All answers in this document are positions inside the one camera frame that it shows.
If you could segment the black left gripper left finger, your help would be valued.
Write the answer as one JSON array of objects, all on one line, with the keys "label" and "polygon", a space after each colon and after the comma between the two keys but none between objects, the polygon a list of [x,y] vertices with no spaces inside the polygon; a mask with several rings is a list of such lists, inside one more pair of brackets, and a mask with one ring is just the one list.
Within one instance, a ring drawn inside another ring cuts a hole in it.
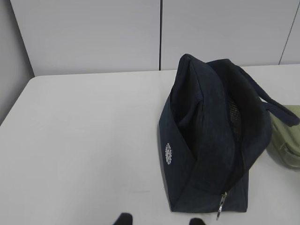
[{"label": "black left gripper left finger", "polygon": [[132,225],[132,224],[133,224],[133,216],[130,213],[126,213],[126,212],[121,213],[113,223],[113,225]]}]

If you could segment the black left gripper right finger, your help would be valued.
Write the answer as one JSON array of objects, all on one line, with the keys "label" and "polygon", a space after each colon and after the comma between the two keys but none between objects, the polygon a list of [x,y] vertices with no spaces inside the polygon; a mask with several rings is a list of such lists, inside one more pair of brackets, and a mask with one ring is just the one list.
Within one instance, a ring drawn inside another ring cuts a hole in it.
[{"label": "black left gripper right finger", "polygon": [[192,218],[189,221],[189,225],[204,225],[204,221],[201,218]]}]

